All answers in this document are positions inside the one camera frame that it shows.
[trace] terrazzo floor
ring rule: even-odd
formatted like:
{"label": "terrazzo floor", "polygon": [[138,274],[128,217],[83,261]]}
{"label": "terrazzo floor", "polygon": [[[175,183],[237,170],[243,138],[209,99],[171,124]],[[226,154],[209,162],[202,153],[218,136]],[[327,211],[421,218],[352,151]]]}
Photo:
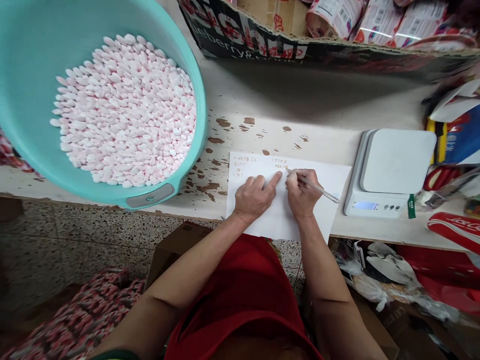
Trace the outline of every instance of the terrazzo floor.
{"label": "terrazzo floor", "polygon": [[[101,207],[23,201],[24,214],[0,223],[1,322],[10,322],[72,283],[105,267],[145,278],[154,247],[185,219]],[[189,220],[209,228],[217,222]],[[305,283],[300,242],[274,240],[293,291]]]}

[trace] candy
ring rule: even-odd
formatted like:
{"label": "candy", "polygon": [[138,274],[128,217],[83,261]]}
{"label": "candy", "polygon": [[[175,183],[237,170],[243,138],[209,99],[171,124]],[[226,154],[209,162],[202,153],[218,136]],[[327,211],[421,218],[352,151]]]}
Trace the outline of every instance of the candy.
{"label": "candy", "polygon": [[157,185],[190,150],[196,107],[192,82],[173,59],[138,35],[103,38],[93,61],[67,69],[52,111],[60,149],[95,183]]}

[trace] coca-cola logo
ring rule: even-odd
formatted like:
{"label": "coca-cola logo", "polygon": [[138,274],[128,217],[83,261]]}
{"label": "coca-cola logo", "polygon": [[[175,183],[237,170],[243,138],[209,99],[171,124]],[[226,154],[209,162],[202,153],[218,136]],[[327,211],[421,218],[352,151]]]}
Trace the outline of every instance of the coca-cola logo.
{"label": "coca-cola logo", "polygon": [[478,222],[470,222],[461,217],[448,218],[447,220],[451,223],[459,224],[463,228],[472,229],[473,231],[480,232],[480,223]]}

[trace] red shirt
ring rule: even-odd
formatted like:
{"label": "red shirt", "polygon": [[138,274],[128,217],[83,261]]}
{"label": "red shirt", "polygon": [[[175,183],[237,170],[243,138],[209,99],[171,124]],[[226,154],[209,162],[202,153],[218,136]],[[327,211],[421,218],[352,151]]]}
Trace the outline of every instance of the red shirt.
{"label": "red shirt", "polygon": [[165,360],[209,359],[231,337],[286,339],[322,359],[306,336],[297,299],[270,244],[241,235],[173,330]]}

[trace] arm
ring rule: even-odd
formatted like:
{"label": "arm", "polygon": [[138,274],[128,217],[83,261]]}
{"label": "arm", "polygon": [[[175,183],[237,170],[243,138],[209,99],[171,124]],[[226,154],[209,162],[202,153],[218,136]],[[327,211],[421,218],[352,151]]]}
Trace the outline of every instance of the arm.
{"label": "arm", "polygon": [[[319,184],[314,170],[296,170]],[[332,359],[386,359],[369,333],[337,262],[320,232],[314,207],[322,196],[292,172],[287,179],[288,203],[298,224],[303,270],[323,342]]]}
{"label": "arm", "polygon": [[182,312],[197,297],[224,254],[270,207],[281,177],[278,172],[265,187],[263,176],[249,177],[235,194],[233,213],[170,266],[89,357],[122,349],[140,359],[157,358]]}

